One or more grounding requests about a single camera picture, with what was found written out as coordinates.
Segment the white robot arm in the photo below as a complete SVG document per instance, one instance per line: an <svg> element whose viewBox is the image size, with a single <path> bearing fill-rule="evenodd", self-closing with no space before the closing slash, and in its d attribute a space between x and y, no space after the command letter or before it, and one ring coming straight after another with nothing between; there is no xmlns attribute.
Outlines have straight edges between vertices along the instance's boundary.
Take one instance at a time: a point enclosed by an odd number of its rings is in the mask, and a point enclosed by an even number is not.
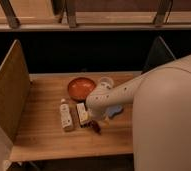
<svg viewBox="0 0 191 171"><path fill-rule="evenodd" d="M131 103L135 171L191 171L191 54L117 87L105 79L87 97L92 118Z"/></svg>

